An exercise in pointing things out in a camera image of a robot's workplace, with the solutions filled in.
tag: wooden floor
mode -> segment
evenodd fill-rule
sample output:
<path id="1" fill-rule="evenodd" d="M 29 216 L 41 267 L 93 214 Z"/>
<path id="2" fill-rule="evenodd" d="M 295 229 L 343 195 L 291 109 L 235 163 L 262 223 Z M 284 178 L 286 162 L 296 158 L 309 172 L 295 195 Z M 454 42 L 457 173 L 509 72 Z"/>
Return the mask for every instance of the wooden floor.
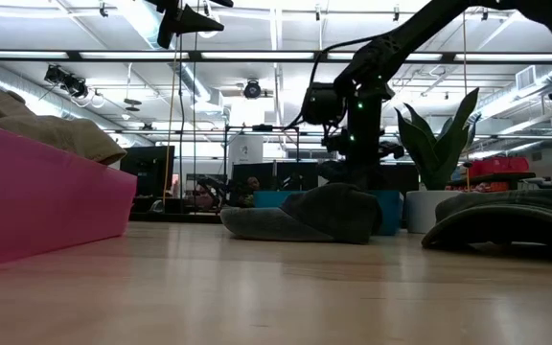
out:
<path id="1" fill-rule="evenodd" d="M 552 345 L 552 262 L 373 244 L 240 241 L 220 225 L 0 265 L 0 344 Z"/>

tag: black monitor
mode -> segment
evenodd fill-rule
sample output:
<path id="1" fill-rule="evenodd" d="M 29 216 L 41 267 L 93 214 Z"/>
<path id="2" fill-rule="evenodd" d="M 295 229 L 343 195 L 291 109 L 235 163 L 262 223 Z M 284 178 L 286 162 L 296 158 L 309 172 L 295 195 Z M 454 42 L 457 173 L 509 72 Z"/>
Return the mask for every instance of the black monitor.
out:
<path id="1" fill-rule="evenodd" d="M 164 189 L 172 187 L 173 147 L 170 147 L 169 173 L 166 184 L 167 147 L 146 147 L 126 149 L 126 156 L 121 160 L 121 171 L 136 175 L 137 196 L 161 196 Z"/>

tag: white planter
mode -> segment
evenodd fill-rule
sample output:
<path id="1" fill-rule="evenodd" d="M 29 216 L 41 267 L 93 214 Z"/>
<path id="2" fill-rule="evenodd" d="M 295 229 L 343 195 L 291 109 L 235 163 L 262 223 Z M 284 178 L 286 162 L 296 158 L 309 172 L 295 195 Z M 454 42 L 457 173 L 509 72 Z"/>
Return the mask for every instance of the white planter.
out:
<path id="1" fill-rule="evenodd" d="M 442 201 L 460 195 L 458 191 L 418 191 L 406 194 L 408 232 L 426 234 L 436 224 L 436 206 Z"/>

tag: ceiling light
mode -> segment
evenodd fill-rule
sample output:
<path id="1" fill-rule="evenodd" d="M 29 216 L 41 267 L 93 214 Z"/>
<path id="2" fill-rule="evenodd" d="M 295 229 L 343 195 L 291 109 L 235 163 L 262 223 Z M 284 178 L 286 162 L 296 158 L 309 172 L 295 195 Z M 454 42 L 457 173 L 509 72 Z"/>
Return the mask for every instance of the ceiling light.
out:
<path id="1" fill-rule="evenodd" d="M 481 152 L 473 152 L 468 155 L 468 159 L 483 159 L 502 153 L 500 150 L 487 150 Z"/>
<path id="2" fill-rule="evenodd" d="M 552 54 L 457 54 L 455 61 L 552 61 Z"/>
<path id="3" fill-rule="evenodd" d="M 226 59 L 313 59 L 314 53 L 305 52 L 210 52 L 201 53 L 202 58 Z"/>
<path id="4" fill-rule="evenodd" d="M 510 152 L 513 152 L 513 151 L 520 151 L 520 150 L 526 150 L 526 149 L 529 149 L 537 144 L 539 144 L 541 142 L 534 142 L 534 143 L 529 143 L 529 144 L 525 144 L 525 145 L 521 145 L 521 146 L 518 146 L 516 148 L 512 148 L 512 149 L 509 149 Z"/>
<path id="5" fill-rule="evenodd" d="M 350 60 L 353 59 L 353 55 L 355 53 L 328 53 L 327 58 L 328 59 L 344 59 L 344 60 Z"/>
<path id="6" fill-rule="evenodd" d="M 497 135 L 497 139 L 552 139 L 552 135 Z"/>
<path id="7" fill-rule="evenodd" d="M 175 53 L 172 51 L 148 51 L 148 52 L 80 52 L 82 58 L 93 59 L 163 59 L 173 60 L 189 59 L 189 53 Z"/>
<path id="8" fill-rule="evenodd" d="M 65 52 L 0 51 L 0 58 L 69 58 Z"/>
<path id="9" fill-rule="evenodd" d="M 351 60 L 355 53 L 328 53 L 328 59 L 337 59 L 337 60 Z M 410 54 L 406 61 L 437 61 L 442 58 L 442 54 L 426 54 L 426 53 L 413 53 Z"/>
<path id="10" fill-rule="evenodd" d="M 442 54 L 426 54 L 426 53 L 412 53 L 407 58 L 406 61 L 437 61 L 442 58 Z"/>

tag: cable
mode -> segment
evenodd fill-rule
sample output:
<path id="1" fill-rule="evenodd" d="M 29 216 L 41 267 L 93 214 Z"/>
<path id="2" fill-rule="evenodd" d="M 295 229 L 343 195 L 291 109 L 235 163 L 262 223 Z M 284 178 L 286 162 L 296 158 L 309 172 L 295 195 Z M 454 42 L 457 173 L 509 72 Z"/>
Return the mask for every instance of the cable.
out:
<path id="1" fill-rule="evenodd" d="M 320 63 L 321 61 L 321 58 L 326 55 L 327 53 L 329 53 L 330 51 L 332 51 L 333 49 L 336 49 L 336 48 L 341 48 L 341 47 L 346 47 L 346 46 L 349 46 L 349 45 L 354 45 L 354 44 L 358 44 L 358 43 L 364 43 L 364 42 L 367 42 L 367 41 L 371 41 L 373 39 L 376 39 L 380 36 L 382 36 L 383 34 L 375 34 L 373 36 L 369 36 L 369 37 L 364 37 L 364 38 L 358 38 L 358 39 L 354 39 L 354 40 L 350 40 L 350 41 L 346 41 L 346 42 L 341 42 L 341 43 L 337 43 L 333 46 L 330 46 L 330 47 L 327 47 L 325 49 L 323 49 L 317 56 L 316 58 L 314 59 L 314 65 L 312 66 L 312 72 L 310 73 L 310 83 L 309 83 L 309 90 L 306 92 L 306 95 L 309 95 L 312 91 L 312 84 L 314 83 L 314 76 L 316 75 L 316 70 L 318 68 L 318 64 Z M 301 122 L 298 122 L 300 120 L 300 118 L 303 116 L 303 113 L 300 111 L 299 115 L 297 115 L 297 117 L 290 123 L 288 124 L 288 126 L 285 127 L 285 129 L 283 129 L 283 131 L 287 130 L 287 129 L 291 129 L 299 124 L 301 124 Z"/>
<path id="2" fill-rule="evenodd" d="M 174 100 L 174 89 L 175 89 L 175 83 L 176 83 L 176 72 L 175 72 L 175 67 L 176 67 L 176 58 L 177 58 L 177 47 L 174 48 L 173 50 L 173 68 L 174 68 L 174 71 L 173 71 L 173 76 L 172 76 L 172 97 L 171 97 L 171 102 L 170 102 L 170 121 L 168 122 L 168 142 L 167 142 L 167 147 L 166 147 L 166 154 L 165 154 L 165 182 L 163 184 L 163 210 L 165 211 L 165 191 L 166 191 L 166 188 L 168 186 L 168 174 L 170 174 L 170 140 L 172 139 L 172 116 L 173 116 L 173 100 Z M 182 132 L 180 132 L 180 141 L 182 142 Z M 182 202 L 182 147 L 180 148 L 180 176 L 178 177 L 178 181 L 179 181 L 179 189 L 180 189 L 180 208 L 181 208 L 181 211 L 182 208 L 184 208 L 184 203 Z"/>
<path id="3" fill-rule="evenodd" d="M 197 0 L 197 12 L 199 12 L 199 1 L 200 0 Z M 194 48 L 194 52 L 197 51 L 197 37 L 198 37 L 198 33 L 195 33 L 195 48 Z M 196 73 L 196 68 L 197 68 L 197 62 L 196 61 L 193 61 L 193 97 L 192 97 L 192 100 L 193 102 L 195 101 L 196 99 L 196 78 L 197 78 L 197 73 Z M 196 122 L 196 106 L 193 107 L 193 175 L 194 175 L 194 185 L 193 185 L 193 190 L 195 191 L 197 189 L 197 143 L 196 143 L 196 132 L 197 132 L 197 122 Z M 193 209 L 194 211 L 197 210 L 197 199 L 196 199 L 196 194 L 193 193 Z"/>
<path id="4" fill-rule="evenodd" d="M 180 51 L 182 51 L 182 35 L 180 36 L 180 39 L 178 40 L 178 46 L 180 47 Z M 180 58 L 180 66 L 178 67 L 180 70 L 182 70 L 182 57 Z M 178 99 L 180 100 L 180 113 L 182 114 L 182 122 L 180 123 L 180 140 L 178 142 L 178 146 L 180 149 L 178 151 L 180 152 L 180 161 L 178 162 L 180 166 L 180 200 L 182 200 L 183 194 L 182 194 L 182 139 L 184 134 L 184 123 L 185 123 L 185 114 L 184 114 L 184 103 L 182 102 L 182 78 L 178 78 Z M 180 203 L 180 212 L 184 211 L 182 209 L 182 203 Z"/>
<path id="5" fill-rule="evenodd" d="M 42 97 L 40 97 L 39 99 L 37 99 L 37 101 L 41 101 L 44 99 L 44 97 L 46 97 L 48 94 L 50 94 L 51 92 L 53 92 L 53 90 L 55 89 L 55 87 L 57 87 L 56 84 L 53 85 L 53 87 L 51 87 L 44 95 L 42 95 Z"/>
<path id="6" fill-rule="evenodd" d="M 466 12 L 463 13 L 464 28 L 464 92 L 468 95 L 468 35 L 466 34 Z"/>

